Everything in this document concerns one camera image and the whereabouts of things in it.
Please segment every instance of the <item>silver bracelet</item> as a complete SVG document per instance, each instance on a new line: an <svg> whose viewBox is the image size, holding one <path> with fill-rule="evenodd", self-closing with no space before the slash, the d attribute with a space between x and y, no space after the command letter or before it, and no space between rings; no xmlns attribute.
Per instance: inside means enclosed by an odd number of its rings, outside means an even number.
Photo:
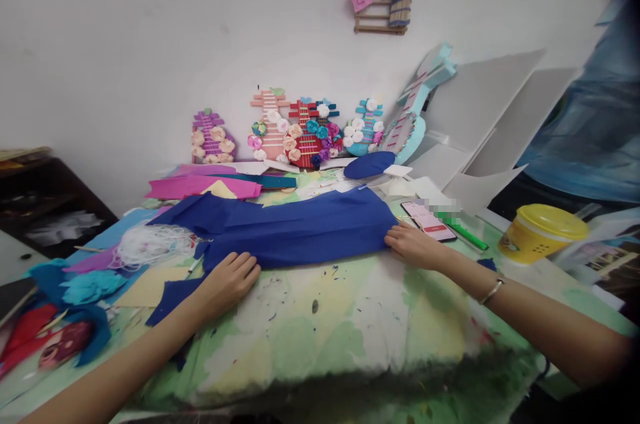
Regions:
<svg viewBox="0 0 640 424"><path fill-rule="evenodd" d="M486 304L487 301L490 300L490 298L492 298L493 295L496 294L496 292L498 292L498 289L500 289L500 286L502 286L502 284L504 284L504 283L505 282L502 279L498 279L496 284L495 284L495 287L489 292L489 294L487 294L485 296L484 299L478 300L478 304L480 304L480 305Z"/></svg>

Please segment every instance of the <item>yellow lid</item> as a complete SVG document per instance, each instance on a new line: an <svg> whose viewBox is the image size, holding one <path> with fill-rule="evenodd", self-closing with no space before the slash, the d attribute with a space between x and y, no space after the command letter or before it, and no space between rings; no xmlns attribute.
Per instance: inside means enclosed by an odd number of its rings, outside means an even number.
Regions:
<svg viewBox="0 0 640 424"><path fill-rule="evenodd" d="M582 219L557 207L545 204L529 204L518 209L518 216L545 232L580 241L589 235L589 228Z"/></svg>

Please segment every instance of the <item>white wall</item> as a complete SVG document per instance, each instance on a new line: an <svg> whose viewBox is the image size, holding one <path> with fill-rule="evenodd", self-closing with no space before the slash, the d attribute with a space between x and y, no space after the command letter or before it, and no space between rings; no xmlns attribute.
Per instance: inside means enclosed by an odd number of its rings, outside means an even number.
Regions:
<svg viewBox="0 0 640 424"><path fill-rule="evenodd" d="M544 67L581 65L608 1L413 0L396 37L354 35L347 0L0 0L0 147L52 146L121 213L189 159L204 107L248 157L257 84L346 119L364 97L394 100L440 40L458 62L549 47Z"/></svg>

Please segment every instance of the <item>craft paper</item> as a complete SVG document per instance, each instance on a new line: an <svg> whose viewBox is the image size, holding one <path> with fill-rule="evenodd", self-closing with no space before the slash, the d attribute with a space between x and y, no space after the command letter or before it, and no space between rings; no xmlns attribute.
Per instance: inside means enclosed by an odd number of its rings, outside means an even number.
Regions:
<svg viewBox="0 0 640 424"><path fill-rule="evenodd" d="M167 281L181 281L188 267L152 267L142 274L124 295L115 302L120 307L156 307L160 304Z"/></svg>

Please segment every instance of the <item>smartphone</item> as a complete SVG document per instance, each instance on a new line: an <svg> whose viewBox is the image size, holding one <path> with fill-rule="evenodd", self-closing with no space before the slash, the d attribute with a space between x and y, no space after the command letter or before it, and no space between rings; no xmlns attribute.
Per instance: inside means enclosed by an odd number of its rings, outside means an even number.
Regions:
<svg viewBox="0 0 640 424"><path fill-rule="evenodd" d="M409 214L416 223L416 225L422 229L425 234L434 238L438 242L454 241L458 238L450 228L442 224L440 219L429 212L424 205L415 202L405 202L400 204L402 208Z"/></svg>

